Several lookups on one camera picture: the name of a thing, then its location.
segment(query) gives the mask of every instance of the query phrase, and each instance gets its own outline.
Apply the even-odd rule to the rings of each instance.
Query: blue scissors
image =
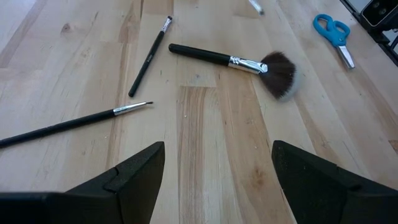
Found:
[[[326,29],[319,24],[320,19],[326,21]],[[319,14],[315,16],[313,20],[313,26],[320,35],[328,39],[332,46],[337,49],[337,52],[344,60],[347,67],[349,69],[355,68],[354,60],[346,47],[346,38],[350,32],[349,27],[340,21],[333,21],[333,19],[326,14]]]

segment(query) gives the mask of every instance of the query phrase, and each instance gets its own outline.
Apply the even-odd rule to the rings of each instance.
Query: light wood surface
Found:
[[[152,223],[293,223],[271,161],[276,139],[398,189],[398,68],[338,0],[259,2],[264,17],[246,0],[0,0],[0,138],[154,101],[3,149],[0,191],[68,190],[164,141]],[[351,27],[354,70],[312,27],[318,13]],[[302,72],[300,89],[276,102],[255,75],[171,54],[169,43],[254,60],[281,50]]]

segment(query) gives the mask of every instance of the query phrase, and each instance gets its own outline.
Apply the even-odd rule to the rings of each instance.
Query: wood grain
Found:
[[[259,2],[262,17],[247,0],[3,1],[0,138],[154,104],[3,149],[0,190],[68,190],[164,141],[152,223],[294,223],[271,161],[275,140],[398,189],[398,68],[339,1]],[[314,30],[319,13],[350,26],[354,70]],[[253,60],[281,50],[300,70],[300,89],[278,102],[257,76],[172,54],[170,43]]]

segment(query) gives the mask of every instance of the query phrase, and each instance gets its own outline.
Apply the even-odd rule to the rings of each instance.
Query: fan brush bristles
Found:
[[[260,74],[267,89],[277,100],[290,99],[299,87],[296,66],[282,52],[277,51],[264,57],[261,62],[268,67],[268,72]]]

